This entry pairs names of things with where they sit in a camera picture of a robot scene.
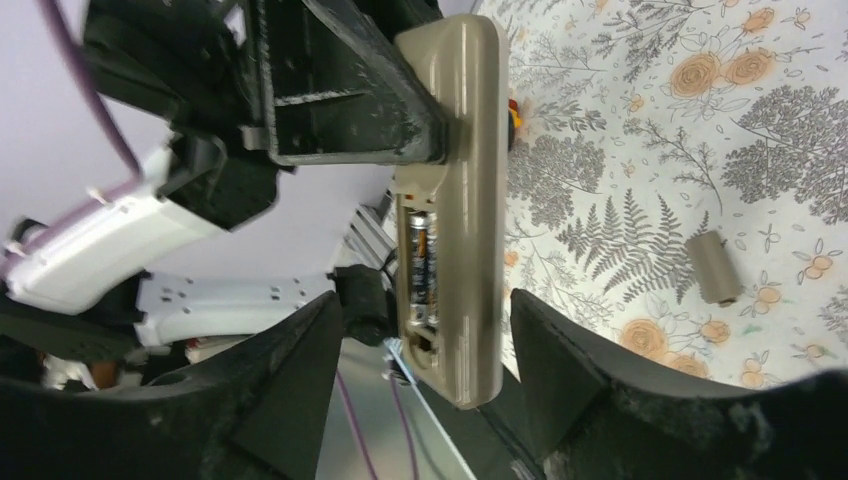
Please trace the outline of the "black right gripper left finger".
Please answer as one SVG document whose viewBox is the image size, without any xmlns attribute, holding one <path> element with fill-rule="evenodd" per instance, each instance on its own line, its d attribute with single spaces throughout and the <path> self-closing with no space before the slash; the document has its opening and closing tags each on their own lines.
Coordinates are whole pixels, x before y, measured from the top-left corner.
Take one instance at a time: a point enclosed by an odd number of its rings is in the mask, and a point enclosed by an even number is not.
<svg viewBox="0 0 848 480">
<path fill-rule="evenodd" d="M 328 291 L 146 386 L 69 393 L 3 379 L 5 479 L 311 479 L 343 336 Z"/>
</svg>

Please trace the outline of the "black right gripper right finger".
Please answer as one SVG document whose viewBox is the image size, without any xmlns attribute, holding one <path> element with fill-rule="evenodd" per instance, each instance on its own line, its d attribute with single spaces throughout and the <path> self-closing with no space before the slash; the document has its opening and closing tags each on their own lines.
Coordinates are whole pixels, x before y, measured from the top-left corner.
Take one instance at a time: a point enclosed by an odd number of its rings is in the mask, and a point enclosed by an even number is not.
<svg viewBox="0 0 848 480">
<path fill-rule="evenodd" d="M 530 448 L 552 479 L 843 479 L 847 374 L 765 390 L 691 376 L 511 294 Z"/>
</svg>

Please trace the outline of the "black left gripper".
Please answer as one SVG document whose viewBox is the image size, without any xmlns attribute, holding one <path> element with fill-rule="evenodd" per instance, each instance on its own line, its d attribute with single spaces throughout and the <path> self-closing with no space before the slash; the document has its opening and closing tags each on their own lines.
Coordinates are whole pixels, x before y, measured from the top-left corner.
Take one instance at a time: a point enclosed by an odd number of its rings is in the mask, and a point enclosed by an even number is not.
<svg viewBox="0 0 848 480">
<path fill-rule="evenodd" d="M 393 43 L 441 17 L 434 1 L 248 1 L 247 94 L 210 1 L 91 1 L 82 50 L 99 93 L 168 122 L 156 197 L 236 229 L 275 203 L 270 161 L 443 161 L 446 114 Z"/>
</svg>

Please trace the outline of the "white remote control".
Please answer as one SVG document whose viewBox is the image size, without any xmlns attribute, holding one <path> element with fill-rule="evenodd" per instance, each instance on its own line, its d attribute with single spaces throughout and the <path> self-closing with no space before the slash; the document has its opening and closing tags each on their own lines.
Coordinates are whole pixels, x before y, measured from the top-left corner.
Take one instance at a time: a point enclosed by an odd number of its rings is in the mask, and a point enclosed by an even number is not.
<svg viewBox="0 0 848 480">
<path fill-rule="evenodd" d="M 454 15 L 400 34 L 397 46 L 442 107 L 439 164 L 395 170 L 396 313 L 412 372 L 461 409 L 500 391 L 508 153 L 508 43 L 501 26 Z M 409 216 L 437 216 L 436 328 L 413 325 Z"/>
</svg>

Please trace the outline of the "AAA battery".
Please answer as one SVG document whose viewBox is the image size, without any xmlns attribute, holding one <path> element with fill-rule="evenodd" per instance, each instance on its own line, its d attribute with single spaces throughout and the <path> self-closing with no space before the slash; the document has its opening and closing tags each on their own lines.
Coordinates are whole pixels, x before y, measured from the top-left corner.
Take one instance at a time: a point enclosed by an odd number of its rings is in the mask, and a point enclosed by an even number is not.
<svg viewBox="0 0 848 480">
<path fill-rule="evenodd" d="M 428 320 L 431 328 L 436 328 L 438 319 L 438 288 L 437 288 L 437 216 L 435 212 L 427 215 L 427 268 L 428 268 Z"/>
<path fill-rule="evenodd" d="M 427 229 L 429 220 L 424 212 L 413 211 L 409 216 L 410 245 L 410 308 L 412 324 L 423 326 L 428 318 L 429 273 L 427 260 Z"/>
</svg>

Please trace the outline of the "grey battery compartment cover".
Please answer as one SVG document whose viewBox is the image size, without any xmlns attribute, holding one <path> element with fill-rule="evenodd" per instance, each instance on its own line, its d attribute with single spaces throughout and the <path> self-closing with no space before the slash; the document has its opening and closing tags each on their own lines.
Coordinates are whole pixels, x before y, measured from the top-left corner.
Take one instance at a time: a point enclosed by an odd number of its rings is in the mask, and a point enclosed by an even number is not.
<svg viewBox="0 0 848 480">
<path fill-rule="evenodd" d="M 728 307 L 742 293 L 733 261 L 717 231 L 707 231 L 685 242 L 688 258 L 701 296 L 707 304 Z"/>
</svg>

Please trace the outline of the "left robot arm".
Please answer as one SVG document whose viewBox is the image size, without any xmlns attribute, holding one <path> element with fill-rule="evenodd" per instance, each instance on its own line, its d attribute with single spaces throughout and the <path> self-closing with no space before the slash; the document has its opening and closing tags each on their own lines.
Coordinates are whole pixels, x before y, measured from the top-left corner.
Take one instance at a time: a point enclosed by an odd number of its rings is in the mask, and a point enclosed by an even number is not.
<svg viewBox="0 0 848 480">
<path fill-rule="evenodd" d="M 1 331 L 87 366 L 264 331 L 339 277 L 202 279 L 150 265 L 256 220 L 301 166 L 435 163 L 446 120 L 394 45 L 434 1 L 92 1 L 75 39 L 39 10 L 130 176 L 1 249 Z"/>
</svg>

